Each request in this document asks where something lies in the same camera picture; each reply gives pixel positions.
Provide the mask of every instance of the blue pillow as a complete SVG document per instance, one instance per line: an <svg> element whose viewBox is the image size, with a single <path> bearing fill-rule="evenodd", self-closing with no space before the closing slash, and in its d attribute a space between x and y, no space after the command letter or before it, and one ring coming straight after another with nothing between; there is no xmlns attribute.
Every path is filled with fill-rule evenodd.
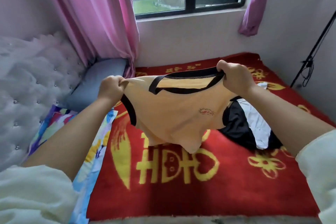
<svg viewBox="0 0 336 224"><path fill-rule="evenodd" d="M127 59L107 59L90 67L82 82L67 96L64 105L67 109L80 112L97 99L100 82L109 75L123 75Z"/></svg>

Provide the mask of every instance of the shirt logo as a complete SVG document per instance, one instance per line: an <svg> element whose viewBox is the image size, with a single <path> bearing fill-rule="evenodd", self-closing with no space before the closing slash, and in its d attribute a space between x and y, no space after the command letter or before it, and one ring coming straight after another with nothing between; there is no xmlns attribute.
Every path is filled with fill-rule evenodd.
<svg viewBox="0 0 336 224"><path fill-rule="evenodd" d="M215 112L208 109L208 108L201 108L201 109L198 110L198 112L200 114L206 114L206 115L212 115L212 116L215 115Z"/></svg>

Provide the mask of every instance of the white wall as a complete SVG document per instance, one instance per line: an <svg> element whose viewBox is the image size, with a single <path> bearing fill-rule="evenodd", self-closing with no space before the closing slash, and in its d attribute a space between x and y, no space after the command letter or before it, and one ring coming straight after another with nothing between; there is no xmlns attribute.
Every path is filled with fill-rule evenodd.
<svg viewBox="0 0 336 224"><path fill-rule="evenodd" d="M259 53L266 65L290 82L300 64L295 60L290 73L283 66L291 62L288 57L300 56L297 52L308 37L318 1L268 0L259 33L253 37L237 33L244 10L139 20L141 52L137 66L177 64L248 51Z"/></svg>
<svg viewBox="0 0 336 224"><path fill-rule="evenodd" d="M51 0L0 0L0 35L30 39L62 25Z"/></svg>
<svg viewBox="0 0 336 224"><path fill-rule="evenodd" d="M336 0L321 0L311 23L309 37L300 49L298 58L304 60L308 56L335 10ZM336 122L336 22L319 48L314 64L308 85L298 88L297 91Z"/></svg>

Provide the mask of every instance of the tufted headboard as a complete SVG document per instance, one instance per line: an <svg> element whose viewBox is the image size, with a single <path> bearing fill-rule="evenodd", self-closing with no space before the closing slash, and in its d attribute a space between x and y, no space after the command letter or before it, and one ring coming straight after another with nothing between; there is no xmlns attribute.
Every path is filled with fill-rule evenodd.
<svg viewBox="0 0 336 224"><path fill-rule="evenodd" d="M84 70L61 33L32 41L0 37L0 171L25 159L52 104L74 90Z"/></svg>

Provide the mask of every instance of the person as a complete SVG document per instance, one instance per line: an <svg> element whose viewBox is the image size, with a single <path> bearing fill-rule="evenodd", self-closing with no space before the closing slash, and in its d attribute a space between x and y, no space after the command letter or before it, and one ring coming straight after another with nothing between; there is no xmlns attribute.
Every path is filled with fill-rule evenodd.
<svg viewBox="0 0 336 224"><path fill-rule="evenodd" d="M245 98L296 156L323 224L336 220L336 130L253 81L240 64L217 64L223 85ZM121 99L121 76L105 78L97 100L42 144L20 167L0 173L0 223L67 223L77 200L71 181L107 112Z"/></svg>

